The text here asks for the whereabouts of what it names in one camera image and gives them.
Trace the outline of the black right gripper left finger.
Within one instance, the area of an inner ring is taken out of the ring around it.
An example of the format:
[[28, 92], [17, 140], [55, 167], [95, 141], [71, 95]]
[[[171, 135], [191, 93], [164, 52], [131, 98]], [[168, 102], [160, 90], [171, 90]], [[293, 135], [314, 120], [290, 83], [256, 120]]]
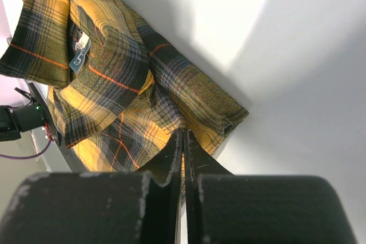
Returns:
[[2, 243], [179, 243], [182, 131], [133, 173], [38, 173], [16, 189]]

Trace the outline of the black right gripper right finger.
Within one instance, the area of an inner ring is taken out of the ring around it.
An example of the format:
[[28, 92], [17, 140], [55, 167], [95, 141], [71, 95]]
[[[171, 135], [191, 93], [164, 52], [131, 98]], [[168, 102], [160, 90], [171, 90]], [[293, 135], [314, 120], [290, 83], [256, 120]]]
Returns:
[[355, 243], [324, 178], [234, 175], [184, 133], [189, 243]]

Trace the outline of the yellow plaid long sleeve shirt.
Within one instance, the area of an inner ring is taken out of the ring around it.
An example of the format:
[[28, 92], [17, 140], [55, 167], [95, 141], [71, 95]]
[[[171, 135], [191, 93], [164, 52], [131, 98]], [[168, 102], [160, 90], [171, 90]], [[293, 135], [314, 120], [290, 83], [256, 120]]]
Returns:
[[48, 86], [85, 168], [135, 171], [179, 129], [214, 154], [248, 115], [121, 0], [23, 0], [1, 74]]

